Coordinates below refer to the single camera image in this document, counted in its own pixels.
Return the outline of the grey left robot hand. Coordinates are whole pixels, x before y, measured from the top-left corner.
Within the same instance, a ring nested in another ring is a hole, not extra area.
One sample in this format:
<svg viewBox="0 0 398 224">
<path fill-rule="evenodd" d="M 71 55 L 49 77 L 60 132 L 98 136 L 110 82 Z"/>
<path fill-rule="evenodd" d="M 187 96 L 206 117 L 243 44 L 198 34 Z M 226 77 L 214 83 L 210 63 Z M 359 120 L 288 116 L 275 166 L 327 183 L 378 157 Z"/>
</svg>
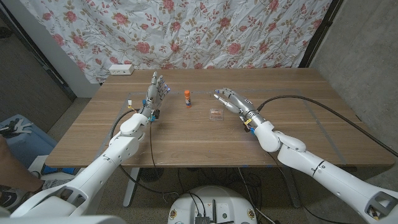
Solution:
<svg viewBox="0 0 398 224">
<path fill-rule="evenodd" d="M 146 93 L 145 102 L 139 113 L 148 119 L 152 119 L 155 111 L 160 109 L 163 99 L 169 92 L 170 88 L 165 84 L 163 76 L 158 76 L 157 72 L 154 72 Z"/>
</svg>

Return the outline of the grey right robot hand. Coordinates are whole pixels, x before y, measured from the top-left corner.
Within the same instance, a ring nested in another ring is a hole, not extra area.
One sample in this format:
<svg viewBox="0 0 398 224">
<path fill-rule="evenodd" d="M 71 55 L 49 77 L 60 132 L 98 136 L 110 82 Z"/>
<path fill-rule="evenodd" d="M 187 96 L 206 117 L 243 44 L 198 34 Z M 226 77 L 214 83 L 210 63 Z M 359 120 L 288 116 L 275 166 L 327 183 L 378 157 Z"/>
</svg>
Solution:
<svg viewBox="0 0 398 224">
<path fill-rule="evenodd" d="M 217 89 L 215 90 L 214 97 L 230 112 L 238 114 L 245 125 L 256 128 L 266 122 L 266 119 L 255 109 L 249 99 L 232 89 Z"/>
</svg>

